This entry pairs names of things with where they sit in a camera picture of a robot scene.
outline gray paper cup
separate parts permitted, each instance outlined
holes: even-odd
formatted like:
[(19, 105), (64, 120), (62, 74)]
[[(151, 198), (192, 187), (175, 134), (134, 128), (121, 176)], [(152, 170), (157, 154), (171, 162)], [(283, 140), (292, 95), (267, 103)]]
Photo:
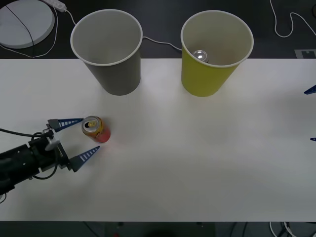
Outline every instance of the gray paper cup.
[(71, 33), (70, 44), (108, 93), (126, 95), (140, 82), (142, 38), (143, 30), (135, 17), (106, 9), (82, 18)]

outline red can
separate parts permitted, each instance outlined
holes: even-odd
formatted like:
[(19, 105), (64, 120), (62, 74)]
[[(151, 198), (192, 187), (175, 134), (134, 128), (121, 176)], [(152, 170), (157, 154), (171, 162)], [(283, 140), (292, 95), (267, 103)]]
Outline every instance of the red can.
[(81, 129), (85, 135), (99, 143), (107, 142), (111, 136), (109, 128), (97, 116), (86, 117), (81, 123)]

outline dark floor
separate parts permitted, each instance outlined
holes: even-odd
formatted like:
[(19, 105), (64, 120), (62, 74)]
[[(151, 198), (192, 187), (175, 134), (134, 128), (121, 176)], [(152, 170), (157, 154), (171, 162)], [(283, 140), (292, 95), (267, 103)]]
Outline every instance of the dark floor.
[[(145, 237), (148, 233), (165, 231), (163, 237), (211, 237), (214, 236), (213, 223), (118, 223), (88, 222), (99, 237)], [(232, 222), (215, 224), (215, 236), (230, 237)], [(298, 237), (311, 237), (316, 232), (316, 225), (310, 223), (290, 223), (291, 230)], [(244, 222), (234, 228), (232, 237), (241, 237)], [(273, 223), (278, 234), (280, 223)], [(0, 222), (1, 237), (96, 237), (82, 222)], [(267, 222), (250, 222), (245, 237), (273, 237)]]
[[(14, 0), (2, 0), (0, 7)], [(298, 16), (294, 16), (294, 32), (288, 38), (274, 33), (274, 16), (269, 0), (62, 0), (79, 21), (87, 14), (105, 8), (124, 10), (134, 15), (142, 25), (144, 36), (166, 41), (181, 47), (180, 32), (185, 21), (205, 10), (227, 11), (244, 20), (251, 28), (255, 44), (250, 58), (296, 58), (296, 49), (316, 49), (316, 36)], [(316, 18), (312, 15), (315, 0), (272, 0), (277, 30), (282, 35), (290, 32), (289, 14), (294, 11), (303, 16), (313, 29)], [(52, 51), (43, 58), (75, 58), (70, 47), (70, 34), (74, 27), (70, 16), (58, 12), (57, 41)], [(53, 44), (55, 28), (41, 43), (35, 45), (34, 55), (46, 53)], [(21, 52), (31, 55), (30, 48)], [(181, 54), (170, 46), (145, 40), (141, 46), (143, 58), (180, 58)], [(0, 48), (0, 58), (25, 56)]]

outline white cable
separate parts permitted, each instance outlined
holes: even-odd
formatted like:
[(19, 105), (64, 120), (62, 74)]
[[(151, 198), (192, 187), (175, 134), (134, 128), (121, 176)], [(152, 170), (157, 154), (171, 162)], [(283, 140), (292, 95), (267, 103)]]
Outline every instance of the white cable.
[(299, 16), (299, 17), (306, 23), (306, 25), (311, 29), (311, 31), (314, 33), (314, 35), (316, 36), (315, 31), (314, 31), (314, 30), (311, 28), (311, 26), (306, 22), (306, 20), (305, 20), (302, 16), (300, 16), (299, 14), (297, 14), (297, 13), (295, 13), (295, 12), (291, 12), (291, 13), (290, 13), (290, 18), (291, 18), (291, 22), (292, 22), (292, 30), (291, 30), (291, 32), (290, 32), (287, 36), (282, 36), (282, 35), (280, 35), (280, 34), (277, 32), (277, 16), (276, 16), (275, 10), (273, 9), (273, 6), (272, 6), (272, 0), (270, 0), (270, 5), (271, 5), (272, 11), (273, 11), (273, 15), (275, 16), (275, 21), (276, 21), (276, 23), (275, 23), (275, 32), (276, 32), (276, 34), (277, 34), (278, 36), (280, 36), (280, 37), (282, 37), (282, 38), (286, 38), (286, 37), (289, 37), (289, 36), (293, 33), (294, 24), (293, 24), (292, 14)]
[(48, 54), (52, 49), (53, 47), (55, 46), (55, 43), (56, 43), (56, 39), (57, 39), (57, 30), (58, 30), (58, 15), (57, 15), (57, 11), (56, 9), (54, 8), (55, 10), (55, 13), (56, 13), (56, 18), (57, 18), (57, 21), (56, 21), (56, 32), (55, 32), (55, 39), (54, 39), (54, 43), (53, 43), (53, 46), (49, 49), (49, 51), (45, 54), (42, 54), (42, 55), (39, 55), (39, 56), (35, 56), (33, 58), (39, 58), (39, 57), (42, 57), (42, 56), (45, 56), (46, 54)]
[(18, 54), (21, 54), (21, 55), (24, 55), (24, 56), (26, 56), (26, 57), (31, 58), (31, 56), (26, 55), (26, 54), (24, 54), (24, 53), (20, 53), (20, 52), (14, 51), (14, 50), (12, 50), (12, 49), (5, 48), (5, 47), (2, 46), (2, 44), (0, 44), (0, 46), (1, 46), (1, 48), (4, 48), (4, 49), (9, 50), (9, 51), (11, 51), (11, 52), (18, 53)]
[(284, 222), (284, 227), (286, 228), (287, 232), (288, 232), (292, 237), (296, 237), (296, 236), (292, 233), (291, 229), (287, 227), (286, 222)]
[(148, 40), (150, 40), (150, 41), (152, 41), (152, 42), (155, 42), (155, 43), (168, 44), (168, 45), (170, 45), (171, 47), (173, 47), (173, 48), (175, 48), (175, 49), (177, 49), (177, 50), (182, 51), (182, 49), (177, 48), (177, 47), (176, 47), (176, 46), (174, 46), (173, 44), (170, 44), (170, 43), (167, 43), (167, 42), (160, 42), (160, 41), (156, 41), (156, 40), (153, 40), (153, 39), (148, 38), (148, 37), (146, 37), (146, 36), (143, 36), (143, 39), (148, 39)]
[[(49, 52), (53, 49), (53, 47), (54, 47), (54, 45), (55, 45), (55, 43), (56, 43), (56, 38), (57, 38), (57, 29), (58, 29), (58, 15), (57, 15), (57, 11), (56, 11), (56, 9), (55, 9), (54, 7), (53, 7), (53, 9), (55, 10), (55, 13), (56, 13), (56, 18), (57, 18), (57, 21), (56, 21), (56, 33), (55, 33), (55, 40), (54, 40), (54, 44), (53, 44), (53, 46), (50, 48), (50, 50), (49, 50), (47, 53), (42, 54), (42, 55), (39, 55), (39, 56), (34, 56), (33, 58), (39, 58), (39, 57), (45, 56), (46, 54), (48, 54), (48, 53), (49, 53)], [(6, 49), (6, 50), (11, 51), (11, 52), (14, 52), (14, 53), (18, 53), (18, 54), (24, 55), (24, 56), (26, 56), (26, 57), (28, 57), (28, 58), (32, 58), (31, 56), (26, 55), (26, 54), (24, 54), (24, 53), (20, 53), (20, 52), (14, 51), (14, 50), (12, 50), (12, 49), (5, 48), (5, 47), (3, 47), (1, 44), (0, 44), (0, 46), (1, 46), (2, 48)]]
[(72, 14), (70, 13), (70, 11), (65, 10), (65, 12), (67, 12), (67, 13), (70, 15), (70, 17), (71, 17), (71, 19), (72, 19), (74, 25), (76, 25), (76, 23), (75, 23), (75, 21), (74, 21), (74, 18), (73, 18), (73, 16), (72, 16)]
[(272, 235), (274, 235), (274, 237), (277, 237), (277, 235), (275, 234), (275, 232), (272, 229), (271, 221), (269, 222), (269, 227), (270, 227), (270, 231), (271, 231)]

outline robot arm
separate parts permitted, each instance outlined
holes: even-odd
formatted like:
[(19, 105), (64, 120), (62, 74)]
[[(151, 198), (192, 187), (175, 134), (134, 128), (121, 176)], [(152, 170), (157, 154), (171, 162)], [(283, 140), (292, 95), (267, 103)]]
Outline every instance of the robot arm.
[(40, 173), (40, 169), (44, 172), (55, 167), (55, 172), (59, 166), (61, 169), (67, 167), (69, 170), (77, 172), (100, 147), (95, 147), (69, 159), (54, 135), (56, 132), (81, 121), (81, 118), (51, 119), (47, 124), (48, 129), (43, 131), (42, 137), (32, 139), (25, 145), (1, 153), (0, 195), (11, 191), (16, 184), (24, 180), (31, 180)]

